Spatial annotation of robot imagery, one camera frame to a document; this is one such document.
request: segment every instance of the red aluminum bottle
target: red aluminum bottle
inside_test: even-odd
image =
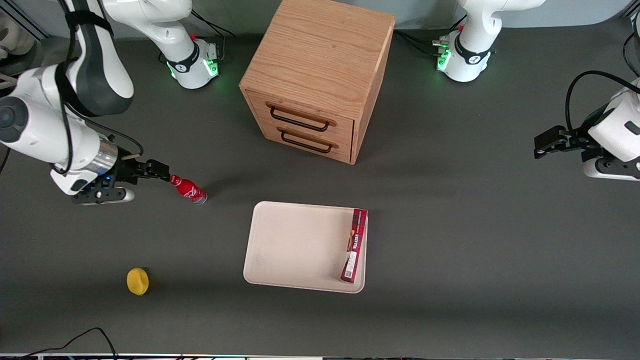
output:
[[[178,190],[182,197],[191,200],[196,205],[202,205],[207,201],[207,193],[204,192],[198,185],[194,184],[189,179],[181,179],[179,176],[171,175],[169,182],[175,185],[175,189]]]

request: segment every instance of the wooden box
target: wooden box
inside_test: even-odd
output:
[[[354,164],[394,24],[330,0],[282,0],[240,81],[264,137]]]

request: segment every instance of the gray tabletop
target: gray tabletop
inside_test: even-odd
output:
[[[209,201],[142,180],[131,203],[75,206],[46,164],[14,152],[0,179],[0,350],[101,326],[128,353],[637,358],[639,185],[584,176],[577,152],[532,156],[534,136],[563,123],[578,73],[633,79],[621,58],[629,33],[624,20],[505,29],[469,84],[395,38],[355,166],[262,137],[237,87],[259,38],[230,39],[221,77],[195,91],[151,42],[120,43],[136,98],[100,121]],[[618,89],[585,79],[575,121]],[[246,283],[261,200],[368,209],[364,290]],[[144,297],[125,285],[136,266],[150,271]],[[69,351],[108,347],[94,334]]]

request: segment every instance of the yellow lemon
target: yellow lemon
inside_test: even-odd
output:
[[[127,287],[132,293],[142,296],[149,289],[149,276],[141,268],[133,268],[127,274]]]

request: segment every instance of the white tray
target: white tray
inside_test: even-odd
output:
[[[367,225],[353,284],[340,280],[353,208],[259,202],[253,209],[244,279],[252,284],[358,293],[364,288]]]

